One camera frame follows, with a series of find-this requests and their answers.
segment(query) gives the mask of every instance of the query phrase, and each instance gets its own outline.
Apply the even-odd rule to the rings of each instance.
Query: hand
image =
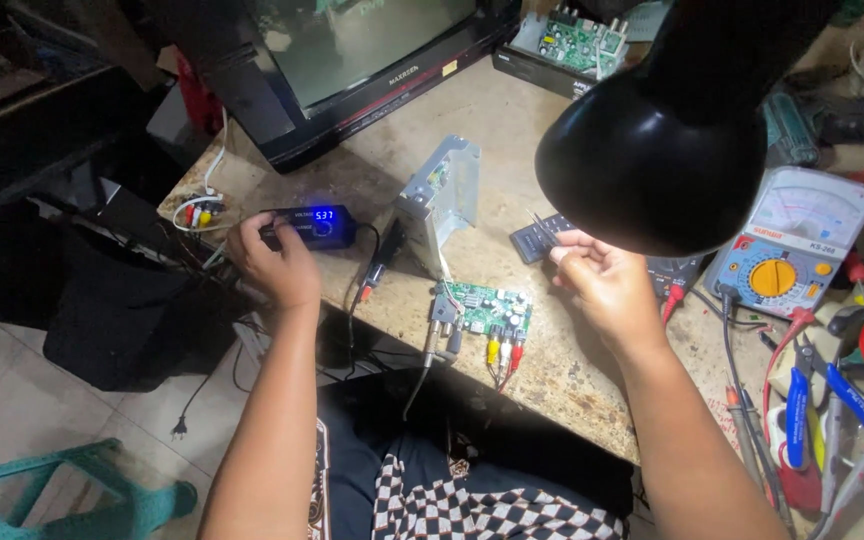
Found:
[[[645,257],[610,246],[581,230],[557,234],[561,247],[549,259],[558,265],[552,283],[578,293],[585,319],[618,357],[667,347]]]
[[[282,251],[272,251],[258,230],[273,222],[271,212],[253,215],[228,230],[225,250],[247,281],[283,309],[305,305],[318,307],[322,278],[315,257],[296,230],[282,217],[274,218],[275,235]]]

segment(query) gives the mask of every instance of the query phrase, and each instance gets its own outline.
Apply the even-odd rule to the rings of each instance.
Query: tile floor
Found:
[[[169,540],[194,538],[212,477],[246,403],[247,395],[232,378],[237,347],[189,406],[186,436],[174,439],[170,432],[203,375],[169,378],[147,394],[101,392],[42,357],[44,340],[44,331],[0,325],[0,463],[116,437],[129,459],[142,465],[143,484],[152,477],[159,484],[152,487],[174,480],[196,486],[196,511],[154,534]],[[239,384],[251,387],[257,373],[258,366],[243,354]],[[26,523],[65,515],[86,497],[85,484],[80,475],[59,470]],[[0,493],[0,499],[8,498]],[[658,538],[642,517],[633,515],[631,521],[634,540]]]

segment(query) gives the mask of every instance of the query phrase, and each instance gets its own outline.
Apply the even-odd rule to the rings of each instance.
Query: checkered cloth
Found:
[[[587,513],[541,489],[505,493],[466,492],[468,464],[450,463],[452,479],[436,480],[403,493],[405,464],[387,455],[375,480],[372,540],[623,540],[616,516],[596,508]]]

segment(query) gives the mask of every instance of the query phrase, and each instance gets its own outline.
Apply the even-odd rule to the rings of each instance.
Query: pliers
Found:
[[[822,360],[805,333],[801,339],[802,345],[799,344],[799,338],[795,338],[795,365],[792,366],[792,383],[785,403],[785,436],[788,439],[789,466],[793,469],[803,467],[807,461],[805,454],[809,421],[806,408],[809,405],[812,373],[817,372],[828,382],[828,387],[855,413],[864,428],[864,399],[861,394],[833,364]]]

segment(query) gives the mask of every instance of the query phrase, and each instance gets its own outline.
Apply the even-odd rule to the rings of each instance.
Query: desk lamp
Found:
[[[639,65],[546,131],[535,176],[569,221],[628,251],[718,249],[747,220],[766,150],[760,104],[838,0],[677,0]]]

